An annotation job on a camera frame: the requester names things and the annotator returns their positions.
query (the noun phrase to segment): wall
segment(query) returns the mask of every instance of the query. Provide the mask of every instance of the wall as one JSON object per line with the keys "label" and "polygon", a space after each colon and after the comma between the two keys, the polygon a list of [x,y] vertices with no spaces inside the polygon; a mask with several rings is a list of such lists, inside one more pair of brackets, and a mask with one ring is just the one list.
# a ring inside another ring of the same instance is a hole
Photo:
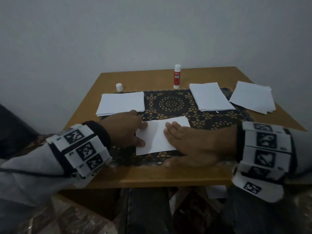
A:
{"label": "wall", "polygon": [[0,0],[0,103],[42,133],[101,72],[237,66],[312,129],[312,0]]}

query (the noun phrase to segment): hand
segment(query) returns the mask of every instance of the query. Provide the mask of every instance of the hand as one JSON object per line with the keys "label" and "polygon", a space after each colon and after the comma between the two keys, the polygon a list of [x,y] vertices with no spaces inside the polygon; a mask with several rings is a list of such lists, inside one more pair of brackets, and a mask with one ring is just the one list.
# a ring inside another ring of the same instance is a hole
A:
{"label": "hand", "polygon": [[117,113],[98,122],[111,137],[112,145],[119,147],[144,147],[145,141],[135,136],[137,129],[147,128],[147,122],[142,122],[136,110]]}
{"label": "hand", "polygon": [[172,157],[166,167],[204,167],[216,164],[222,156],[236,154],[235,127],[203,130],[182,127],[177,122],[166,123],[164,134],[168,142],[185,156]]}

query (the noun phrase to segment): table mat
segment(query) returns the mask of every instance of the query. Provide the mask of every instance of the table mat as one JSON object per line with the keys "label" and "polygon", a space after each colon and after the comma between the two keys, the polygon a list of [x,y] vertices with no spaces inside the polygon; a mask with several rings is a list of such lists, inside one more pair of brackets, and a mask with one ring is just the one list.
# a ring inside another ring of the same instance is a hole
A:
{"label": "table mat", "polygon": [[[229,100],[232,92],[228,88],[221,88],[221,91]],[[233,104],[236,110],[201,112],[189,89],[187,90],[159,90],[144,91],[145,112],[138,113],[143,121],[162,120],[172,117],[186,116],[190,126],[198,129],[216,130],[236,125],[241,121],[254,121],[246,112],[246,109]],[[137,156],[135,147],[119,148],[113,146],[110,150],[113,157],[111,166],[141,166],[141,165],[162,165],[172,157],[181,156],[177,150],[150,153]]]}

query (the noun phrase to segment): white paper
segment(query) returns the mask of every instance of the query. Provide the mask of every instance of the white paper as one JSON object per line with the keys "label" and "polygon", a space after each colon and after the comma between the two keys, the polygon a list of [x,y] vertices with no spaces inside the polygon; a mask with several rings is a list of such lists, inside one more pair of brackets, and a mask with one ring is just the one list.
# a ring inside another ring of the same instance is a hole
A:
{"label": "white paper", "polygon": [[206,186],[206,192],[210,199],[227,198],[227,188],[224,185]]}
{"label": "white paper", "polygon": [[230,102],[244,108],[267,114],[276,110],[269,86],[238,81]]}
{"label": "white paper", "polygon": [[163,133],[163,130],[166,128],[166,122],[172,123],[174,121],[181,126],[190,127],[186,117],[175,117],[165,120],[148,121],[148,126],[145,130],[138,129],[135,135],[145,141],[145,147],[136,147],[136,155],[176,150],[169,144]]}
{"label": "white paper", "polygon": [[190,84],[190,90],[200,111],[234,110],[218,83]]}
{"label": "white paper", "polygon": [[143,112],[145,110],[144,92],[102,94],[96,115],[107,116],[131,110],[136,110],[138,112]]}

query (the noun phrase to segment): floor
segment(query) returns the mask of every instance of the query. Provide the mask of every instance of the floor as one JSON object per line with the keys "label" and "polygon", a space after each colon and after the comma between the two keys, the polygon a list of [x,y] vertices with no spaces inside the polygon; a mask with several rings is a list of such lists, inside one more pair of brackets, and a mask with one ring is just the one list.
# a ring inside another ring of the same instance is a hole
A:
{"label": "floor", "polygon": [[[220,201],[207,197],[205,187],[171,187],[169,196],[174,218],[191,213],[197,233],[203,233],[223,208]],[[305,216],[307,233],[312,233],[312,193],[299,195],[295,202]],[[117,234],[118,227],[119,216],[109,221],[52,197],[31,220],[20,224],[11,234]]]}

